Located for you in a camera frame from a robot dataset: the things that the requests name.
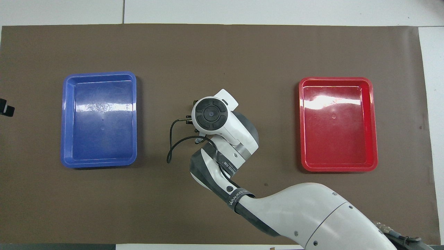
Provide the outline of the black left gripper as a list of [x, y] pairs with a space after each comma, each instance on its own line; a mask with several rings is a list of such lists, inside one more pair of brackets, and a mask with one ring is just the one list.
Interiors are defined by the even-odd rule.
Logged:
[[7, 116], [7, 117], [13, 117], [15, 112], [15, 107], [13, 106], [7, 106], [7, 101], [5, 99], [0, 100], [0, 114]]

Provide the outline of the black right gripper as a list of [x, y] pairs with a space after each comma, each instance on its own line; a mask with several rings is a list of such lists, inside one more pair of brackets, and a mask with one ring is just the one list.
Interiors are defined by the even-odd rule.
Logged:
[[196, 126], [194, 125], [194, 123], [193, 123], [191, 118], [186, 121], [186, 124], [187, 125], [192, 125], [194, 127], [194, 132], [196, 133], [196, 135], [200, 135], [199, 129], [196, 128]]

